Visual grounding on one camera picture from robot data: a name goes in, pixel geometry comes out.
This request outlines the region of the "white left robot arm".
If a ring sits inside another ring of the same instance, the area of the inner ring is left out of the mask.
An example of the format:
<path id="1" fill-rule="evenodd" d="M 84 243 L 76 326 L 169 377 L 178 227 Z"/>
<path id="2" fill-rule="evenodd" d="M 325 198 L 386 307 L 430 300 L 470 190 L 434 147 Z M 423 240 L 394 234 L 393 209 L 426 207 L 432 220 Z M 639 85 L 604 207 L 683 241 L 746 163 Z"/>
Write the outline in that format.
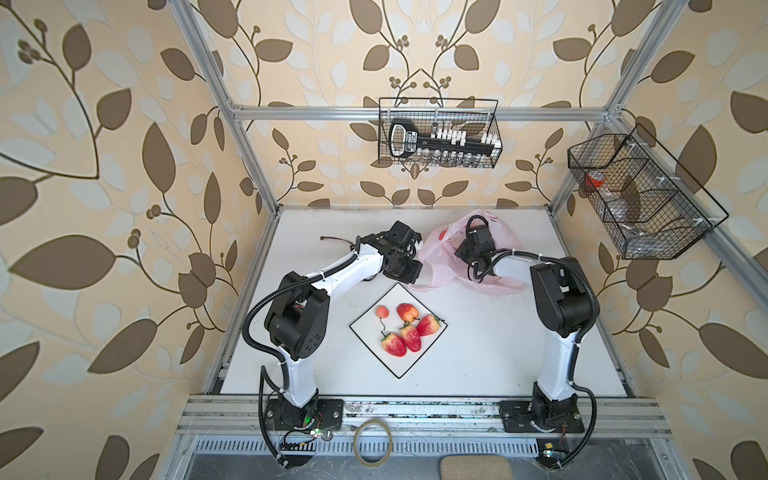
<path id="1" fill-rule="evenodd" d="M 273 389 L 283 424 L 305 427 L 318 415 L 311 356 L 325 338 L 331 300 L 379 274 L 415 283 L 422 270 L 416 259 L 421 246 L 421 234 L 397 221 L 385 231 L 357 237 L 348 254 L 315 273 L 286 274 L 246 313 L 241 328 L 245 344 L 279 362 L 282 385 Z"/>

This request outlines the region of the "red fake strawberry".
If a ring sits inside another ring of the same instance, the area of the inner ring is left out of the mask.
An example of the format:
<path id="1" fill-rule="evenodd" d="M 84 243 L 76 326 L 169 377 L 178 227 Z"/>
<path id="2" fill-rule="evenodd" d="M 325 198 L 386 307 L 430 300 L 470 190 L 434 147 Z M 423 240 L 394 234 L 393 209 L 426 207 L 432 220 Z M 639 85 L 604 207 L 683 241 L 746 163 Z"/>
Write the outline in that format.
<path id="1" fill-rule="evenodd" d="M 412 324 L 405 325 L 399 331 L 406 348 L 411 352 L 419 352 L 422 348 L 421 335 Z"/>
<path id="2" fill-rule="evenodd" d="M 421 337 L 427 337 L 437 334 L 444 326 L 444 322 L 433 314 L 426 315 L 420 319 L 417 325 L 417 332 Z"/>

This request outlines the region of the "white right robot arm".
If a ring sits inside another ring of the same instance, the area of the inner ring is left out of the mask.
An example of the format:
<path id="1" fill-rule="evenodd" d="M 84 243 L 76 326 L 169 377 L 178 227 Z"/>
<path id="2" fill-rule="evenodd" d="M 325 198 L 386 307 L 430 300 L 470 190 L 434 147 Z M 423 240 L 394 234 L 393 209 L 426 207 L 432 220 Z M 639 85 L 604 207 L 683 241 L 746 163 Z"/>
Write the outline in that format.
<path id="1" fill-rule="evenodd" d="M 582 433 L 580 392 L 594 395 L 574 381 L 580 345 L 600 312 L 578 261 L 511 248 L 498 248 L 488 218 L 474 214 L 464 227 L 456 256 L 468 265 L 472 281 L 486 277 L 528 278 L 537 315 L 547 329 L 543 366 L 528 401 L 502 401 L 500 415 L 508 433 Z"/>

